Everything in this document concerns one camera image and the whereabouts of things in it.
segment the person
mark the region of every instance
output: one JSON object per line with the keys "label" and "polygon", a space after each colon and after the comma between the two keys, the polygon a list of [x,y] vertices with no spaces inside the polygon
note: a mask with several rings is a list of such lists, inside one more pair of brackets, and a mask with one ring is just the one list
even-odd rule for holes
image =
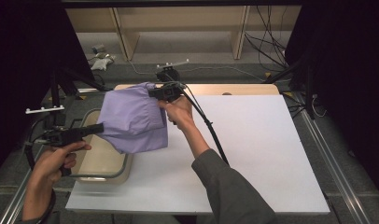
{"label": "person", "polygon": [[[195,159],[192,169],[206,188],[216,223],[276,223],[274,210],[254,187],[206,143],[195,125],[192,105],[188,99],[180,96],[172,103],[159,101],[158,105],[166,110],[169,121],[176,124],[189,143]],[[91,146],[77,142],[55,151],[47,151],[41,156],[27,185],[20,223],[36,223],[44,214],[53,183],[60,178],[60,165],[64,163],[66,168],[73,167],[75,154],[72,152],[80,148],[91,149]]]}

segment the jacket sleeve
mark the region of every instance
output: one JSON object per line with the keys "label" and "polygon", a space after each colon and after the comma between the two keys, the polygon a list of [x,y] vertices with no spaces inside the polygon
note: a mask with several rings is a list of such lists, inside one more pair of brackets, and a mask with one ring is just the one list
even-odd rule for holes
{"label": "jacket sleeve", "polygon": [[[53,212],[49,215],[47,218],[46,224],[59,224],[60,223],[60,213],[59,212]],[[36,224],[38,222],[38,219],[32,219],[27,221],[17,221],[16,224]]]}
{"label": "jacket sleeve", "polygon": [[215,150],[202,153],[192,169],[206,187],[217,223],[276,223],[274,210]]}

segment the metal rail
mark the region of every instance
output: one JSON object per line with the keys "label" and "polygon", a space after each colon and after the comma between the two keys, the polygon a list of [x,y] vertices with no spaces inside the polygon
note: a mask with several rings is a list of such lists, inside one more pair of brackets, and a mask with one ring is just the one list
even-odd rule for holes
{"label": "metal rail", "polygon": [[[295,94],[295,97],[298,101],[303,103],[303,99],[298,93]],[[344,175],[344,171],[336,161],[329,145],[323,137],[323,134],[318,129],[316,122],[309,117],[307,112],[302,111],[302,117],[311,135],[314,137],[317,148],[319,149],[324,162],[329,168],[332,178],[334,179],[335,184],[341,192],[344,201],[346,202],[346,205],[352,214],[353,219],[357,224],[371,224],[372,222],[367,212],[365,211],[360,199]]]}

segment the white table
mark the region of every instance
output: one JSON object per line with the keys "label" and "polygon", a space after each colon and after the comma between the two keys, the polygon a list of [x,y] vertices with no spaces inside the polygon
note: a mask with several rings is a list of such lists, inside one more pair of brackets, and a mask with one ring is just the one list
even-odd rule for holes
{"label": "white table", "polygon": [[[327,214],[330,210],[280,95],[199,95],[232,168],[278,214]],[[196,123],[217,150],[201,117]],[[169,124],[169,147],[135,154],[123,184],[76,182],[66,209],[107,213],[211,213],[184,135]]]}

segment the lavender cloth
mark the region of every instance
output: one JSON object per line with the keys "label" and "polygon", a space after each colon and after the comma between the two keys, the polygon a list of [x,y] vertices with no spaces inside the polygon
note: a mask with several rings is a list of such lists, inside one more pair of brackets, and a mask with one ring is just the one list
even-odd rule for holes
{"label": "lavender cloth", "polygon": [[97,123],[105,130],[97,135],[119,153],[138,153],[167,147],[166,114],[157,99],[148,96],[155,84],[144,82],[105,94]]}

